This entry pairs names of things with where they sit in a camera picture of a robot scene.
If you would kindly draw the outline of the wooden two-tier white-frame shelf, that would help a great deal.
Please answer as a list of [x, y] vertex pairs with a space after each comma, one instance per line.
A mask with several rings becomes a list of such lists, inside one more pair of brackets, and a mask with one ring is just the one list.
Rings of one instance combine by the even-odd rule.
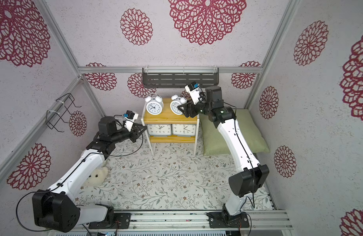
[[142, 125], [146, 126], [148, 124], [195, 124], [196, 125], [196, 135], [192, 137], [181, 137], [176, 135], [171, 136], [150, 136], [148, 131], [146, 131], [146, 138], [149, 143], [149, 148], [152, 155], [155, 154], [156, 145], [158, 143], [177, 143], [177, 144], [193, 144], [192, 155], [195, 156], [197, 152], [197, 141], [199, 133], [200, 118], [196, 116], [194, 118], [186, 118], [183, 114], [178, 116], [175, 115], [170, 109], [171, 98], [163, 98], [163, 111], [160, 115], [150, 115], [145, 108], [143, 108], [141, 122]]

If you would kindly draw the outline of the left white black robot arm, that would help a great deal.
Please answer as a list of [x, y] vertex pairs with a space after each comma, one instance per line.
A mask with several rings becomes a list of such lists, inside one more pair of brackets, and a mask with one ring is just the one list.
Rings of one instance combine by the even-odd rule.
[[77, 206], [74, 199], [80, 187], [92, 177], [111, 156], [117, 143], [130, 140], [135, 143], [143, 137], [146, 126], [135, 122], [137, 115], [125, 115], [120, 129], [114, 117], [103, 117], [98, 132], [82, 152], [79, 160], [47, 190], [38, 190], [32, 197], [36, 226], [67, 233], [77, 225], [97, 223], [112, 227], [115, 224], [113, 207], [106, 205]]

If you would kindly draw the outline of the grey square alarm clock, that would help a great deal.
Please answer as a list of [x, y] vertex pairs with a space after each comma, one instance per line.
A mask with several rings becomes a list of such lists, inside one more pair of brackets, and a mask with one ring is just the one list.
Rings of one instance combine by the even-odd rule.
[[148, 124], [147, 131], [150, 136], [171, 136], [171, 124]]
[[181, 137], [192, 137], [196, 135], [195, 124], [172, 124], [172, 134]]

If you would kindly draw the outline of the white twin-bell alarm clock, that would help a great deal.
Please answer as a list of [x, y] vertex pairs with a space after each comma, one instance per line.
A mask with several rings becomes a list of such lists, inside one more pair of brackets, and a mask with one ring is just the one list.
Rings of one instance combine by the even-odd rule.
[[180, 97], [176, 94], [171, 96], [170, 109], [175, 115], [182, 115], [183, 111], [181, 111], [178, 107], [187, 103], [187, 99], [184, 97]]
[[150, 115], [160, 115], [163, 111], [163, 98], [157, 93], [151, 93], [145, 98], [145, 108]]

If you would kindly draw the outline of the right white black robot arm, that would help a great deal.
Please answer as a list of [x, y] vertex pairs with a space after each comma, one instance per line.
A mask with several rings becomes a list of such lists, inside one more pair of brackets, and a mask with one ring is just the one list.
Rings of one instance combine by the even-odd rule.
[[226, 142], [236, 166], [236, 174], [229, 178], [232, 191], [223, 206], [223, 215], [229, 219], [239, 216], [250, 196], [263, 186], [269, 175], [267, 165], [262, 165], [250, 150], [243, 137], [236, 116], [236, 107], [224, 102], [221, 87], [211, 86], [202, 90], [198, 83], [185, 86], [190, 95], [188, 102], [178, 106], [187, 118], [203, 114], [208, 117]]

